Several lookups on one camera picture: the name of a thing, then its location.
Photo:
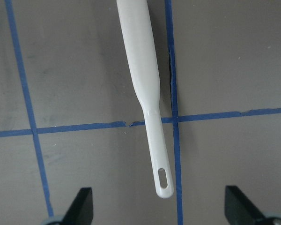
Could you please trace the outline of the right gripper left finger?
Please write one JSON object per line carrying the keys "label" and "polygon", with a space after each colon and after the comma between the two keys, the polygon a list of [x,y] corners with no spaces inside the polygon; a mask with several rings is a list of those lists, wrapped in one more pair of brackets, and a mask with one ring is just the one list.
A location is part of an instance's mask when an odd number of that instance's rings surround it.
{"label": "right gripper left finger", "polygon": [[79,190],[71,206],[63,217],[62,225],[90,225],[93,221],[93,195],[91,187]]}

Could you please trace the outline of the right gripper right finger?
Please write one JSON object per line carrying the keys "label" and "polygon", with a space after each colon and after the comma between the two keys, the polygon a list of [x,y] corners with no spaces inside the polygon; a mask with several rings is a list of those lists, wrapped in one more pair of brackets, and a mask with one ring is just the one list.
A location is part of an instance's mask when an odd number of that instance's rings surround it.
{"label": "right gripper right finger", "polygon": [[237,186],[225,187],[224,215],[230,225],[272,224]]}

